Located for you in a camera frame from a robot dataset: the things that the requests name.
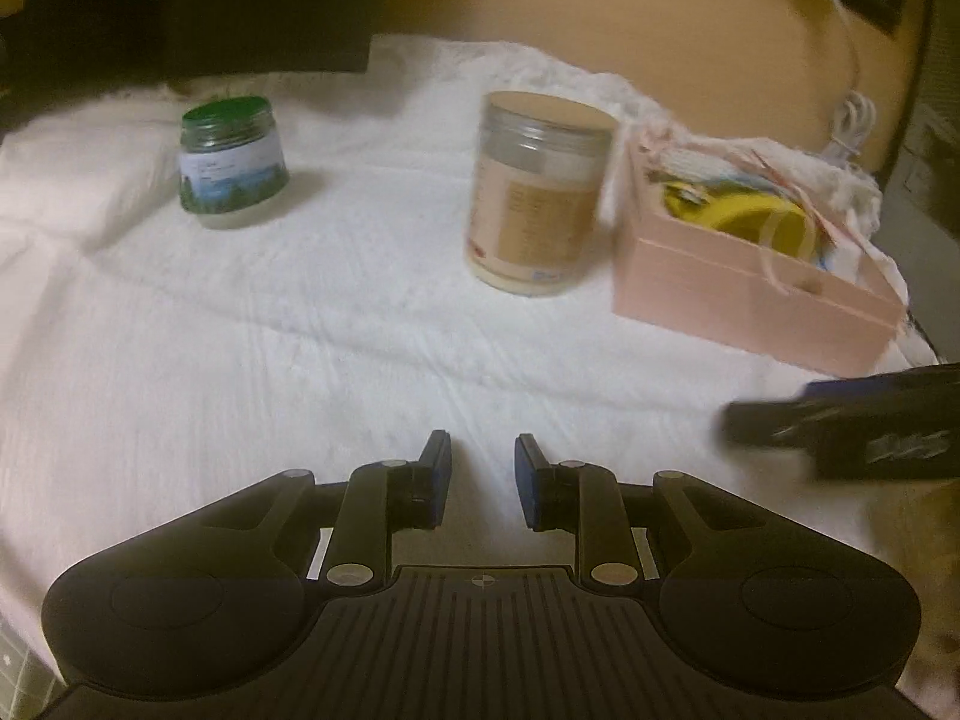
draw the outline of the tan label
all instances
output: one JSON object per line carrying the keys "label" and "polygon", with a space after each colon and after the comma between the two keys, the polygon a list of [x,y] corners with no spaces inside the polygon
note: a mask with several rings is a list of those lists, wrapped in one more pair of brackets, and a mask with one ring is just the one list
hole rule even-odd
{"label": "tan label", "polygon": [[469,254],[507,278],[559,281],[580,259],[599,194],[599,184],[550,180],[481,157]]}

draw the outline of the ribbed black surface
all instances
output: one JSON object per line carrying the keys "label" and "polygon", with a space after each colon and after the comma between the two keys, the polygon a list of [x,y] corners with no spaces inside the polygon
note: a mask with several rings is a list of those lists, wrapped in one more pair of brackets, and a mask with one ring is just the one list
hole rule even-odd
{"label": "ribbed black surface", "polygon": [[923,714],[892,689],[791,704],[717,685],[661,641],[639,603],[584,592],[560,568],[405,568],[380,594],[330,603],[294,654],[240,688],[163,703],[76,688],[45,716],[908,720]]}

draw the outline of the jar with green lid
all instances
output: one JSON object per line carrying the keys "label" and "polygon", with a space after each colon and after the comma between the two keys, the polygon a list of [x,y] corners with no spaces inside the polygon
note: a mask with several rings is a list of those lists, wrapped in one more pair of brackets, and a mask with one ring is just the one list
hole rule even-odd
{"label": "jar with green lid", "polygon": [[474,274],[548,295],[579,275],[617,122],[573,100],[487,96],[467,233]]}
{"label": "jar with green lid", "polygon": [[181,204],[214,227],[249,223],[290,180],[270,103],[261,97],[200,105],[181,123]]}

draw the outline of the white cable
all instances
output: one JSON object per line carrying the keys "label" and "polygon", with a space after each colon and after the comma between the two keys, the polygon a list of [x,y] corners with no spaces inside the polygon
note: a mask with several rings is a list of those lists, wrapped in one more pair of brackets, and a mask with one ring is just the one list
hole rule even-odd
{"label": "white cable", "polygon": [[861,67],[860,55],[853,40],[853,25],[846,7],[840,0],[830,0],[840,17],[844,33],[847,35],[847,48],[850,52],[853,79],[850,90],[833,114],[830,142],[821,152],[821,157],[838,167],[846,167],[853,157],[858,156],[863,143],[877,124],[877,107],[874,102],[859,92]]}

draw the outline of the jar label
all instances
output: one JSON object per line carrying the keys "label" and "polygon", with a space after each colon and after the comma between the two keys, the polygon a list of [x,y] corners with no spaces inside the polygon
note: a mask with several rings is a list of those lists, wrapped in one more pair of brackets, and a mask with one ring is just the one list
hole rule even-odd
{"label": "jar label", "polygon": [[276,130],[222,151],[182,152],[179,167],[181,201],[195,214],[222,214],[256,205],[290,180]]}
{"label": "jar label", "polygon": [[495,274],[549,283],[571,275],[593,229],[600,184],[558,181],[481,156],[469,256]]}

